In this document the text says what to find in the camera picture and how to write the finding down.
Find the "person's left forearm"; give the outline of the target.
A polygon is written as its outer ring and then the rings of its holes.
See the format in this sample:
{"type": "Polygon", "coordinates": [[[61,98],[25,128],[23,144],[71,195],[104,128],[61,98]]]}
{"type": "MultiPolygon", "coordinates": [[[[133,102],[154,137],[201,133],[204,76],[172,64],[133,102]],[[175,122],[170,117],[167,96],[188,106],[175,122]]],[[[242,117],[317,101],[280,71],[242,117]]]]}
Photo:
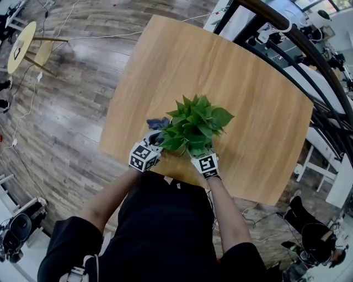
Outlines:
{"type": "Polygon", "coordinates": [[[77,217],[93,224],[103,234],[107,222],[141,176],[141,171],[130,167],[87,201],[77,217]]]}

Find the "white card with black frame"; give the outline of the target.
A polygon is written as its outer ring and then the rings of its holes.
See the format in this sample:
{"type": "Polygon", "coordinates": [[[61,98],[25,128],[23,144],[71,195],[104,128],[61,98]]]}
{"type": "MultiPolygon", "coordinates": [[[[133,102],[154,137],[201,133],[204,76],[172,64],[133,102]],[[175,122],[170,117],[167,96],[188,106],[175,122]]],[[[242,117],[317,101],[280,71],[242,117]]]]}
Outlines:
{"type": "Polygon", "coordinates": [[[24,41],[22,41],[22,40],[17,40],[15,42],[15,44],[14,44],[15,50],[13,52],[14,59],[17,59],[17,57],[18,57],[18,55],[19,55],[19,53],[20,53],[20,51],[22,49],[23,43],[24,43],[24,41]]]}

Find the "round yellow side table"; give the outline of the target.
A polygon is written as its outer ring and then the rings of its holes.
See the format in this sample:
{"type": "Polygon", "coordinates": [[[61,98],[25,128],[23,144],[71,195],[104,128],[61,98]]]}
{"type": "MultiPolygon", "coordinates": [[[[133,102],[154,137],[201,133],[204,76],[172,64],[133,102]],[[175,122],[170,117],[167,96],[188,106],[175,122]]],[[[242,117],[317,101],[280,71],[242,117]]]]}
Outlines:
{"type": "Polygon", "coordinates": [[[18,35],[8,57],[7,71],[9,74],[13,74],[22,61],[26,60],[36,68],[56,77],[53,72],[45,67],[45,64],[50,58],[54,42],[68,42],[68,40],[53,37],[36,37],[36,26],[36,22],[32,21],[18,35]],[[29,50],[33,41],[40,41],[41,43],[37,52],[29,50]]]}

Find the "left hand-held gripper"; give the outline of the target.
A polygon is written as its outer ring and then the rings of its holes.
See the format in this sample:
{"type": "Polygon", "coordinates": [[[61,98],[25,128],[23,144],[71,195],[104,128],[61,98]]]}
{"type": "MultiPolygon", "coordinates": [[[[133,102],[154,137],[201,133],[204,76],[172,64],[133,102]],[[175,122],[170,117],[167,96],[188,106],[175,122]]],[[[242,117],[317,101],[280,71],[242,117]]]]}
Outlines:
{"type": "Polygon", "coordinates": [[[142,141],[136,143],[129,154],[129,166],[145,172],[157,164],[161,158],[163,147],[163,132],[153,130],[146,133],[142,141]]]}

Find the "green potted plant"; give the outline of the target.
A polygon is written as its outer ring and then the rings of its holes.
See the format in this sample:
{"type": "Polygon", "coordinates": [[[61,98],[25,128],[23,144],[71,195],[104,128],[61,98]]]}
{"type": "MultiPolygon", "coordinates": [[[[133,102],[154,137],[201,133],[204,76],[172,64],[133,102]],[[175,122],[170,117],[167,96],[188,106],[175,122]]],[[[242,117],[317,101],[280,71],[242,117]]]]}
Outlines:
{"type": "Polygon", "coordinates": [[[176,105],[176,110],[166,113],[171,120],[162,128],[161,147],[186,151],[192,158],[207,155],[212,138],[221,135],[234,118],[223,107],[212,105],[205,95],[195,95],[191,100],[183,97],[183,102],[177,101],[176,105]]]}

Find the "white desk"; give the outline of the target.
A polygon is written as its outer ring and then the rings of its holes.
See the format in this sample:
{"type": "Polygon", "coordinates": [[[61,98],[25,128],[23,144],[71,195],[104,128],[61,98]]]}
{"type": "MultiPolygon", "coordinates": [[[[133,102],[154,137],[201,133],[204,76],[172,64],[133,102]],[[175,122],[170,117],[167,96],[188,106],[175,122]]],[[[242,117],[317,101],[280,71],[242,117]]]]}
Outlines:
{"type": "Polygon", "coordinates": [[[331,183],[326,202],[338,208],[342,208],[353,188],[353,166],[347,154],[338,154],[320,129],[310,127],[307,131],[306,140],[311,144],[304,164],[297,164],[294,173],[299,182],[306,169],[313,170],[322,175],[322,180],[317,188],[320,191],[324,182],[331,183]],[[314,149],[323,156],[328,165],[323,168],[312,162],[310,158],[314,149]]]}

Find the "person's right forearm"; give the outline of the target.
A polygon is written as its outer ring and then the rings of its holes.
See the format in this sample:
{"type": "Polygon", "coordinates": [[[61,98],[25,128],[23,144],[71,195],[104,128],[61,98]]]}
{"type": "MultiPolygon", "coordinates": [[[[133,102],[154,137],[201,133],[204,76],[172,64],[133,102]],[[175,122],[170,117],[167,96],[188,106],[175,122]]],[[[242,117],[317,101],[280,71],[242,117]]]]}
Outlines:
{"type": "Polygon", "coordinates": [[[246,222],[221,179],[211,177],[207,182],[212,194],[223,253],[240,243],[251,243],[246,222]]]}

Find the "person's black shirt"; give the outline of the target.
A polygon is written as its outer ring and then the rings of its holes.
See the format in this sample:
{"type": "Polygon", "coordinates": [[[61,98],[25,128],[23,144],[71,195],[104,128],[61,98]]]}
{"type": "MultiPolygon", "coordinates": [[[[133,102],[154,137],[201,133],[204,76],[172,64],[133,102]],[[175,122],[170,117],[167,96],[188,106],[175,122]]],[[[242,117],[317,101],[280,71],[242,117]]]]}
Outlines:
{"type": "Polygon", "coordinates": [[[56,222],[38,282],[59,282],[90,255],[98,282],[261,282],[266,267],[250,242],[217,259],[213,210],[203,188],[146,172],[118,213],[106,250],[103,234],[78,216],[56,222]]]}

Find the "dark blue cloth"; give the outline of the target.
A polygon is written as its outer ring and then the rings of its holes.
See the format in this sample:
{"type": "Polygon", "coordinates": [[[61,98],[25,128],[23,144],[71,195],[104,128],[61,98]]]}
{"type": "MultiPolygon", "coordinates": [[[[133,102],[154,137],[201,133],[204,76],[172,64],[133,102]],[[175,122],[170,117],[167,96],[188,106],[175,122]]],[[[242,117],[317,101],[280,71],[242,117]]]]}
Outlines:
{"type": "Polygon", "coordinates": [[[170,119],[167,117],[153,118],[153,119],[148,119],[146,122],[147,122],[148,128],[155,131],[155,130],[162,130],[163,128],[167,127],[170,124],[170,119]]]}

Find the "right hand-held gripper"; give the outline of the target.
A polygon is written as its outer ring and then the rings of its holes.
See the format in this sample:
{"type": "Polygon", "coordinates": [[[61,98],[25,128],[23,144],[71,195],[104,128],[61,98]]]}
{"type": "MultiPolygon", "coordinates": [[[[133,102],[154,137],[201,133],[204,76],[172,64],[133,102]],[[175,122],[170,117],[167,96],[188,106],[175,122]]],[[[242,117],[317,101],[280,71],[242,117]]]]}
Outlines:
{"type": "Polygon", "coordinates": [[[202,154],[198,157],[192,156],[191,163],[204,179],[209,179],[211,177],[220,178],[218,157],[213,150],[208,150],[206,154],[202,154]]]}

